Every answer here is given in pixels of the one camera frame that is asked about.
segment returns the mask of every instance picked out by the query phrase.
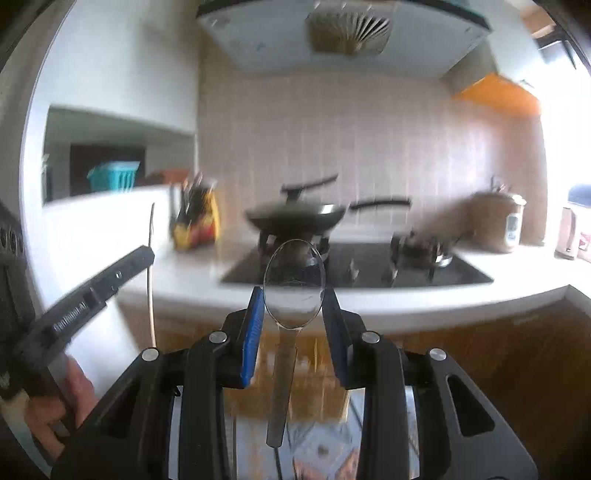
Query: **kitchen counter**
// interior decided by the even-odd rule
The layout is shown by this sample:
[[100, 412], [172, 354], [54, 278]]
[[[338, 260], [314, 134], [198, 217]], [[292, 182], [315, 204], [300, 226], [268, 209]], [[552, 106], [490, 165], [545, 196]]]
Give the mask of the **kitchen counter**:
[[[336, 230], [332, 242], [389, 242], [391, 233], [367, 234]], [[252, 287], [223, 284], [220, 279], [256, 245], [252, 233], [220, 238], [194, 252], [157, 254], [154, 275], [154, 310], [160, 318], [188, 324], [221, 325], [225, 316], [246, 308]], [[553, 249], [520, 246], [511, 254], [482, 252], [465, 244], [455, 253], [493, 283], [473, 286], [402, 289], [338, 288], [343, 310], [362, 316], [368, 329], [381, 333], [438, 329], [527, 312], [568, 298], [591, 316], [591, 264], [554, 258]], [[121, 288], [118, 302], [146, 308], [146, 273]], [[321, 318], [306, 327], [323, 330]]]

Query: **wok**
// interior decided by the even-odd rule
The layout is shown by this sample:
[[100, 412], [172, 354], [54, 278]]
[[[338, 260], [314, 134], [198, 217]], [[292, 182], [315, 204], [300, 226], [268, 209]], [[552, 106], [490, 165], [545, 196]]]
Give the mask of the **wok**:
[[301, 238], [309, 235], [322, 235], [334, 228], [347, 211], [357, 211], [377, 206], [410, 207], [411, 201], [403, 197], [381, 197], [358, 200], [349, 205], [321, 203], [299, 200], [304, 190], [317, 188], [334, 182], [337, 175], [295, 186], [283, 186], [287, 194], [285, 203], [269, 203], [245, 211], [247, 220], [262, 233], [279, 238]]

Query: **finger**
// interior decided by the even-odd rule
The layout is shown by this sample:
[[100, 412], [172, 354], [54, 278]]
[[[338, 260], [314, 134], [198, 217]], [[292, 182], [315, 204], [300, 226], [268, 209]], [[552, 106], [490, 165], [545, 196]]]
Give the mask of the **finger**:
[[67, 369], [70, 391], [76, 399], [76, 427], [79, 427], [96, 406], [98, 400], [92, 382], [86, 378], [76, 360], [69, 358]]
[[29, 427], [31, 434], [37, 438], [54, 460], [61, 455], [64, 445], [57, 439], [46, 419], [55, 421], [61, 418], [65, 412], [66, 409], [61, 401], [58, 398], [51, 397], [32, 398], [25, 409], [25, 423]]
[[57, 397], [33, 397], [29, 399], [27, 410], [33, 413], [39, 421], [52, 423], [66, 414], [66, 408]]

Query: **spoon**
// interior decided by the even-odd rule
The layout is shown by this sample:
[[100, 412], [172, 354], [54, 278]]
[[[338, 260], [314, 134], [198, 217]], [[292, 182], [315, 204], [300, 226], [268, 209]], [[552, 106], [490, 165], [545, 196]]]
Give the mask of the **spoon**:
[[293, 239], [273, 254], [263, 282], [267, 311], [279, 327], [279, 346], [273, 371], [271, 415], [267, 445], [283, 443], [291, 383], [296, 362], [296, 338], [322, 307], [326, 273], [318, 251], [305, 240]]

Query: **wall tile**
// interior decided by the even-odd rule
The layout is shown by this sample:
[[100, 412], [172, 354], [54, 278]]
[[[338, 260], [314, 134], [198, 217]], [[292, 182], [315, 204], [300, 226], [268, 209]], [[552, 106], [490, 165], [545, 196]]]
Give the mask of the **wall tile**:
[[199, 110], [199, 162], [219, 180], [225, 227], [242, 211], [280, 199], [284, 183], [339, 173], [306, 196], [349, 203], [409, 195], [409, 212], [347, 215], [351, 225], [391, 225], [459, 234], [466, 202], [496, 174], [532, 198], [524, 232], [545, 226], [545, 155], [539, 119], [512, 119], [453, 100], [437, 80], [378, 73], [236, 70], [206, 41]]

